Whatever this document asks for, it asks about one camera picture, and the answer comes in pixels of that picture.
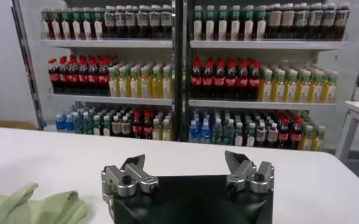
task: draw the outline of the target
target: metal shelf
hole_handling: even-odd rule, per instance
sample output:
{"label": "metal shelf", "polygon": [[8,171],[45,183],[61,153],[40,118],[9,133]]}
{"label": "metal shelf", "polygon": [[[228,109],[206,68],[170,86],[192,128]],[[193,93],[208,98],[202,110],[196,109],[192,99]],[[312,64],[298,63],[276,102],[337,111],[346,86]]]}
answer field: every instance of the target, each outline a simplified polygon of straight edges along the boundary
{"label": "metal shelf", "polygon": [[48,97],[55,100],[73,100],[79,102],[118,103],[118,104],[157,105],[157,106],[172,105],[171,99],[82,96],[82,95],[66,95],[66,94],[48,94]]}
{"label": "metal shelf", "polygon": [[171,40],[41,40],[49,47],[172,48]]}
{"label": "metal shelf", "polygon": [[348,41],[190,41],[191,48],[301,49],[331,51],[344,49]]}
{"label": "metal shelf", "polygon": [[336,107],[335,103],[272,103],[246,102],[226,100],[189,100],[192,107],[217,107],[241,109],[280,109],[280,110],[329,110]]}

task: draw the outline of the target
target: bottle label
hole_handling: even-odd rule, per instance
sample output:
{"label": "bottle label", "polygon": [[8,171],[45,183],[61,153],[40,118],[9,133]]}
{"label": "bottle label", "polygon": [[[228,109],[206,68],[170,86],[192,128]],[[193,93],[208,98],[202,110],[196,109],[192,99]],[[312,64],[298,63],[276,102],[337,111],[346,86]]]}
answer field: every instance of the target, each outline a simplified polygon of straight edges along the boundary
{"label": "bottle label", "polygon": [[327,90],[325,102],[326,103],[335,103],[335,95],[336,95],[336,86],[330,86]]}
{"label": "bottle label", "polygon": [[300,93],[300,103],[307,103],[308,102],[308,92],[309,92],[309,86],[305,85],[301,88]]}
{"label": "bottle label", "polygon": [[317,85],[313,88],[312,94],[312,103],[319,103],[320,102],[320,94],[321,94],[322,86]]}
{"label": "bottle label", "polygon": [[74,27],[75,39],[76,40],[81,40],[82,37],[81,37],[81,34],[80,34],[80,24],[79,24],[79,22],[74,21],[72,23],[72,25]]}
{"label": "bottle label", "polygon": [[277,92],[275,93],[275,101],[282,102],[283,100],[283,92],[285,90],[285,85],[278,85]]}
{"label": "bottle label", "polygon": [[218,40],[226,40],[227,36],[227,21],[220,20],[218,23]]}
{"label": "bottle label", "polygon": [[127,97],[126,96],[126,83],[123,80],[119,81],[119,94],[121,97]]}
{"label": "bottle label", "polygon": [[125,26],[125,13],[123,12],[116,12],[116,26]]}
{"label": "bottle label", "polygon": [[215,22],[213,20],[208,20],[206,22],[206,40],[213,40],[215,34]]}
{"label": "bottle label", "polygon": [[327,10],[324,11],[323,14],[323,22],[322,22],[322,26],[333,26],[333,22],[335,21],[335,10]]}
{"label": "bottle label", "polygon": [[257,40],[262,40],[265,37],[265,30],[266,30],[266,21],[265,20],[258,21]]}
{"label": "bottle label", "polygon": [[294,11],[284,11],[282,13],[282,26],[293,26]]}
{"label": "bottle label", "polygon": [[242,136],[236,136],[235,137],[235,145],[236,146],[242,146],[243,145],[243,137]]}
{"label": "bottle label", "polygon": [[289,85],[288,95],[286,96],[286,102],[293,103],[295,93],[296,93],[296,85]]}
{"label": "bottle label", "polygon": [[247,20],[244,24],[244,40],[251,40],[253,27],[254,22],[252,22],[252,20]]}
{"label": "bottle label", "polygon": [[55,35],[55,39],[59,40],[62,37],[60,36],[60,24],[57,21],[52,21],[52,28],[53,28],[53,33]]}
{"label": "bottle label", "polygon": [[84,28],[84,34],[86,36],[86,40],[92,40],[92,36],[91,36],[91,24],[89,21],[84,21],[83,22],[83,28]]}
{"label": "bottle label", "polygon": [[64,39],[70,40],[71,39],[71,32],[69,31],[69,24],[67,21],[62,22]]}
{"label": "bottle label", "polygon": [[132,97],[137,98],[138,97],[138,92],[137,92],[137,81],[136,80],[130,81],[130,90],[131,90],[131,93],[132,93]]}
{"label": "bottle label", "polygon": [[139,12],[137,13],[138,25],[139,26],[148,26],[148,12]]}
{"label": "bottle label", "polygon": [[151,26],[160,26],[160,12],[149,13],[149,24]]}
{"label": "bottle label", "polygon": [[304,139],[304,146],[303,146],[302,150],[305,150],[305,151],[311,150],[311,145],[312,145],[312,140],[305,138]]}
{"label": "bottle label", "polygon": [[266,84],[263,86],[262,101],[270,102],[270,95],[271,95],[271,85]]}
{"label": "bottle label", "polygon": [[114,80],[110,80],[108,82],[108,87],[110,90],[110,95],[116,97],[117,96],[116,82]]}
{"label": "bottle label", "polygon": [[102,22],[95,21],[94,26],[95,26],[96,38],[99,40],[103,39],[104,36],[103,36],[103,31],[102,31]]}
{"label": "bottle label", "polygon": [[202,39],[202,21],[197,20],[194,21],[194,40],[201,40]]}
{"label": "bottle label", "polygon": [[105,25],[106,26],[115,26],[115,14],[111,12],[105,12]]}
{"label": "bottle label", "polygon": [[110,129],[104,128],[104,136],[110,136]]}
{"label": "bottle label", "polygon": [[231,30],[230,30],[230,40],[231,41],[237,41],[239,39],[239,27],[240,22],[239,21],[232,21],[231,23]]}
{"label": "bottle label", "polygon": [[163,80],[163,98],[164,99],[170,99],[170,84],[171,81],[170,80]]}
{"label": "bottle label", "polygon": [[253,147],[253,146],[254,146],[254,142],[255,142],[255,137],[249,136],[249,137],[247,138],[247,146],[248,146],[248,147]]}
{"label": "bottle label", "polygon": [[239,87],[247,87],[248,79],[247,78],[237,78],[237,83]]}

